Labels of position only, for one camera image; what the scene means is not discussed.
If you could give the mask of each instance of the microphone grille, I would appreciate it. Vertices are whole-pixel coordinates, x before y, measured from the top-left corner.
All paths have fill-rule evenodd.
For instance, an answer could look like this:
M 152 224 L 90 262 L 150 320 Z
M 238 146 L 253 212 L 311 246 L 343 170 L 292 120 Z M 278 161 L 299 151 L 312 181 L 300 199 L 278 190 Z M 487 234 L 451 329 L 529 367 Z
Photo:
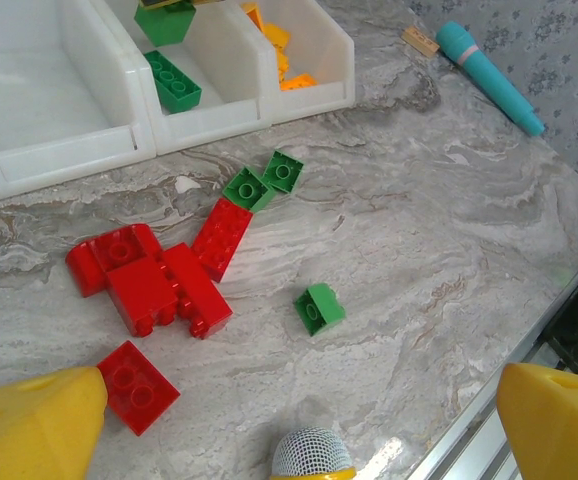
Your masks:
M 276 447 L 271 472 L 277 477 L 300 477 L 351 468 L 351 457 L 338 435 L 318 427 L 286 435 Z

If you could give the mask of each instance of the countertop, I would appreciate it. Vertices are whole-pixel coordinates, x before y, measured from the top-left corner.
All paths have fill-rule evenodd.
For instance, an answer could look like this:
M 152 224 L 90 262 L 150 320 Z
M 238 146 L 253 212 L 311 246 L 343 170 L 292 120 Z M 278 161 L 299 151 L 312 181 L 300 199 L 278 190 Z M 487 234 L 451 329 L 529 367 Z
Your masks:
M 180 390 L 141 437 L 107 412 L 91 479 L 252 479 L 291 428 L 333 428 L 358 478 L 404 478 L 578 268 L 578 176 L 436 56 L 404 46 L 402 3 L 327 0 L 355 40 L 357 106 L 0 202 L 0 384 L 95 364 L 130 336 L 80 298 L 77 242 L 149 223 L 191 242 L 245 165 L 305 162 L 255 215 L 219 285 L 234 315 L 133 339 Z M 292 301 L 347 310 L 313 338 Z

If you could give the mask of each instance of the white plastic bin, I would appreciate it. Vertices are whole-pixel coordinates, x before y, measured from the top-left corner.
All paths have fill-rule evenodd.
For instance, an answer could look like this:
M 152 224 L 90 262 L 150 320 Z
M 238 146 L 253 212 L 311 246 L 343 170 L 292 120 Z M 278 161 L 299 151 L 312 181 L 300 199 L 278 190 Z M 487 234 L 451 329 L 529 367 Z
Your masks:
M 89 0 L 0 0 L 0 198 L 155 153 L 139 75 Z
M 249 0 L 228 0 L 240 5 Z M 317 86 L 281 91 L 275 62 L 275 49 L 249 20 L 249 29 L 274 59 L 265 72 L 273 92 L 273 123 L 350 107 L 355 101 L 353 40 L 316 0 L 251 0 L 258 4 L 264 23 L 273 23 L 291 34 L 285 49 L 289 71 L 285 79 L 308 73 Z
M 259 45 L 239 7 L 227 2 L 198 5 L 184 41 L 157 48 L 202 88 L 200 105 L 170 114 L 160 105 L 151 67 L 142 55 L 156 48 L 133 19 L 137 0 L 107 0 L 107 5 L 110 9 L 96 8 L 135 62 L 158 154 L 271 125 L 271 86 L 262 72 L 275 57 Z

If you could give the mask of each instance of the wallpaper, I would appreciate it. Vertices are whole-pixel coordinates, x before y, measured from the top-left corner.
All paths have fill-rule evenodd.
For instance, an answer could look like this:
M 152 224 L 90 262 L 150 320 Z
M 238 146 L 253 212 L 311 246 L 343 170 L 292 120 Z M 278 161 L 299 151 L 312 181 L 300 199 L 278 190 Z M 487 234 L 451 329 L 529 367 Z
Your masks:
M 409 0 L 433 30 L 464 25 L 536 107 L 544 134 L 578 172 L 578 0 Z

